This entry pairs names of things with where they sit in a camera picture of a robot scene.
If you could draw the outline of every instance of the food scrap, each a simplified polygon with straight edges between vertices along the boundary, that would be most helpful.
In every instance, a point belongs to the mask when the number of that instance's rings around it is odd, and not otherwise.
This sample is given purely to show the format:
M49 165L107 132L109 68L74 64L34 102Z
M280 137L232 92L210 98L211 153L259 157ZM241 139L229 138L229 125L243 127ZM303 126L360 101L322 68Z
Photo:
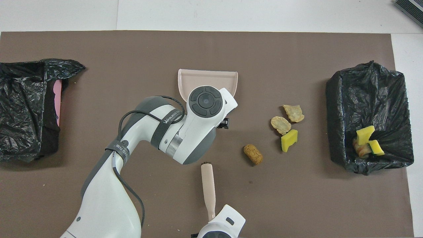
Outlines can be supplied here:
M288 148L298 141L298 131L290 130L286 135L280 138L280 143L282 145L282 151L288 152Z
M369 157L369 153L371 153L371 149L368 143L363 144L363 145L359 145L357 143L357 139L354 138L352 140L352 145L354 146L355 152L358 154L358 157L360 158L368 158Z
M300 122L304 120L304 115L302 114L301 107L299 105L290 106L290 105L283 105L288 118L291 122Z
M263 155L260 151L252 144L244 146L244 153L250 158L250 160L258 165L263 161Z
M275 116L270 120L273 128L275 128L281 135L285 135L290 129L291 124L281 116Z

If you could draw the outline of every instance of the strap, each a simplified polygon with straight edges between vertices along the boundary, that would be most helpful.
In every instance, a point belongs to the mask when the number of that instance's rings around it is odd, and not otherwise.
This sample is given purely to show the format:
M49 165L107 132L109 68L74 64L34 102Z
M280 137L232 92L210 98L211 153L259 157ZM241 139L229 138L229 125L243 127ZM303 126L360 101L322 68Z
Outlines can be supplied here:
M150 143L152 146L159 149L160 142L165 136L166 131L168 131L172 122L175 121L180 115L182 115L182 112L180 110L173 109L165 117L163 117L151 138Z
M122 142L114 140L104 150L107 149L116 151L124 160L124 165L129 160L129 149Z

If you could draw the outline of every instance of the black garbage bag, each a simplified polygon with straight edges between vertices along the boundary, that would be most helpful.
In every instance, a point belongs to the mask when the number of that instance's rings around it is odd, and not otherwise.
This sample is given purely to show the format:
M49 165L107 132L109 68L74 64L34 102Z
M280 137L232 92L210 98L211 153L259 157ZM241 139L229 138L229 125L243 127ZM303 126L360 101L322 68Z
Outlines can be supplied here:
M0 63L0 161L22 160L54 153L58 149L53 85L85 67L77 61L44 59Z
M336 72L326 83L330 157L347 171L368 175L414 162L404 75L370 61ZM370 137L385 155L362 159L352 146L356 131L373 125Z

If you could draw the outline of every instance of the pink object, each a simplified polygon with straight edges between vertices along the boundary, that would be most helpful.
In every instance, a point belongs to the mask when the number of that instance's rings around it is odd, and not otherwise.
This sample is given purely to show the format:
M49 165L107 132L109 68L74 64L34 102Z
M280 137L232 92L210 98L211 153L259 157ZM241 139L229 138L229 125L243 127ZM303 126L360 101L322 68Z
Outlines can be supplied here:
M57 115L57 125L59 125L60 102L61 102L61 97L62 97L62 80L56 80L56 82L53 85L53 92L55 94L54 106L55 106L56 115Z

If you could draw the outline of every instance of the brown mat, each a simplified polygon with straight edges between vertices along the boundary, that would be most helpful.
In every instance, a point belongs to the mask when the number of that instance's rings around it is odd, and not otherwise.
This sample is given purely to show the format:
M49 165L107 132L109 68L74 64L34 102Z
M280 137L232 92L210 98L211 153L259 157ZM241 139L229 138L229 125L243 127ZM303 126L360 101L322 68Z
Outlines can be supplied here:
M177 71L238 71L238 108L199 162L182 166L146 142L122 170L146 206L143 238L190 237L207 222L200 165L212 162L219 211L247 220L243 237L413 236L405 169L352 174L330 161L324 89L370 60L394 69L390 35L245 32L26 32L1 35L0 61L74 59L87 70L64 92L60 149L0 166L0 237L59 237L120 117L145 97L179 96ZM282 153L270 119L300 104L299 141ZM264 161L242 153L256 145Z

